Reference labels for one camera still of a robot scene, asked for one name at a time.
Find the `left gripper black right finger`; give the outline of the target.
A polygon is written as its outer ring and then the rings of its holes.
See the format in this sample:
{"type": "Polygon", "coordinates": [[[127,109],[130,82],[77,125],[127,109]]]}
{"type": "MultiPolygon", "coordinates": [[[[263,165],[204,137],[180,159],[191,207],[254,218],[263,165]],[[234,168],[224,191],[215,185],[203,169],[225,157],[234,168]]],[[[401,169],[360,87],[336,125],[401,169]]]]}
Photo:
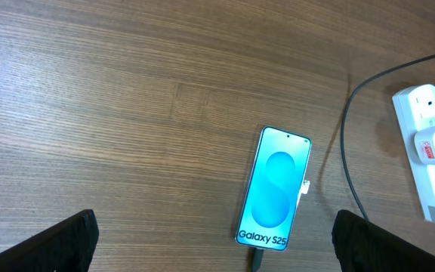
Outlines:
{"type": "Polygon", "coordinates": [[[435,255],[345,209],[332,243],[343,272],[435,272],[435,255]]]}

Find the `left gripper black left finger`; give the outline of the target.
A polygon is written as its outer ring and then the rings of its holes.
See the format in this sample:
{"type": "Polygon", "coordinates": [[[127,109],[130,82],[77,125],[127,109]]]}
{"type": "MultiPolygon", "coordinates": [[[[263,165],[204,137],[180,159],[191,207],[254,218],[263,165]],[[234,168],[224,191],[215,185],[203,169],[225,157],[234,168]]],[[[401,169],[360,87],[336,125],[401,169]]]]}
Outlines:
{"type": "Polygon", "coordinates": [[[87,272],[99,238],[94,211],[82,210],[0,253],[0,271],[87,272]]]}

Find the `blue Galaxy smartphone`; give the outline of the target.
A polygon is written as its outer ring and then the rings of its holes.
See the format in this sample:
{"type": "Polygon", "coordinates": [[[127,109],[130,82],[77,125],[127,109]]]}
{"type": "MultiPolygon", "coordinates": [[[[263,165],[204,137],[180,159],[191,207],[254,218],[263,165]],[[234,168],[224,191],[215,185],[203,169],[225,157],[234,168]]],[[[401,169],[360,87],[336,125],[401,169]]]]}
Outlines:
{"type": "Polygon", "coordinates": [[[237,225],[238,244],[287,249],[311,148],[304,136],[271,126],[261,130],[237,225]]]}

